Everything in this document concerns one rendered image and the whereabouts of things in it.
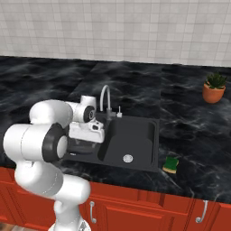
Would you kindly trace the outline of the black kitchen sink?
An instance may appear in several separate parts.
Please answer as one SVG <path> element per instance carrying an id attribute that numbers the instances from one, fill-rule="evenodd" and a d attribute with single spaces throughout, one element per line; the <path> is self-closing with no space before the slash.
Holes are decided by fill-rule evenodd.
<path id="1" fill-rule="evenodd" d="M 102 143 L 69 140 L 64 160 L 90 162 L 138 171 L 158 171 L 159 119 L 123 115 L 106 119 L 98 113 L 97 120 L 104 125 L 105 141 Z M 123 157 L 133 156 L 126 163 Z"/>

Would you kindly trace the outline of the red cupboard door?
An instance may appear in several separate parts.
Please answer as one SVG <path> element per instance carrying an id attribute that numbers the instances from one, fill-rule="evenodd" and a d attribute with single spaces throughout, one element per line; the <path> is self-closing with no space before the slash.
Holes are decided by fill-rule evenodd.
<path id="1" fill-rule="evenodd" d="M 80 206 L 92 231 L 185 231 L 192 199 L 141 189 L 91 182 Z M 90 220 L 89 202 L 94 201 Z"/>
<path id="2" fill-rule="evenodd" d="M 54 201 L 22 189 L 14 180 L 14 169 L 0 167 L 0 221 L 38 231 L 55 222 Z"/>
<path id="3" fill-rule="evenodd" d="M 192 231 L 231 231 L 231 205 L 208 201 L 208 209 L 202 223 L 195 222 L 202 215 L 204 202 L 197 199 L 193 210 Z"/>

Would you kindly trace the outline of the silver curved tap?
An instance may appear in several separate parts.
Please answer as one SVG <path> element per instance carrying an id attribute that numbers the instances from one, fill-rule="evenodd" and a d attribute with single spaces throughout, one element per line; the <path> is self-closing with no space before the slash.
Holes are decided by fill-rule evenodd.
<path id="1" fill-rule="evenodd" d="M 99 107 L 101 112 L 104 111 L 104 97 L 106 97 L 107 100 L 106 118 L 110 120 L 116 113 L 113 112 L 111 108 L 110 87 L 108 85 L 104 85 L 100 93 Z"/>

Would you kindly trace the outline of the green and yellow sponge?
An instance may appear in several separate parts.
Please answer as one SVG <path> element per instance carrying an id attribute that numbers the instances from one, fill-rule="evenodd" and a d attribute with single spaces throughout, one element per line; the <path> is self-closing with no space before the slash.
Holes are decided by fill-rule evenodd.
<path id="1" fill-rule="evenodd" d="M 175 173 L 177 171 L 177 166 L 179 164 L 179 160 L 170 156 L 166 157 L 166 161 L 162 166 L 164 171 L 168 173 Z"/>

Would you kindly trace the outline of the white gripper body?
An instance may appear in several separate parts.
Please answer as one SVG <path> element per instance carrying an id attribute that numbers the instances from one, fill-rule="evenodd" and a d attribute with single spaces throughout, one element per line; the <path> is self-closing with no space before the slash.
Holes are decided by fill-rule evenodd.
<path id="1" fill-rule="evenodd" d="M 102 123 L 71 123 L 69 125 L 69 137 L 73 139 L 102 143 L 105 140 L 105 130 Z"/>

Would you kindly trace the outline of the plant in terracotta pot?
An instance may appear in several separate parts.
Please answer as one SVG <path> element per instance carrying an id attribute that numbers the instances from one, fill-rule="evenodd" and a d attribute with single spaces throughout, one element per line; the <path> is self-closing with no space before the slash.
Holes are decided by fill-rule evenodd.
<path id="1" fill-rule="evenodd" d="M 202 96 L 209 104 L 217 103 L 226 90 L 226 77 L 223 77 L 218 72 L 208 75 L 204 82 Z"/>

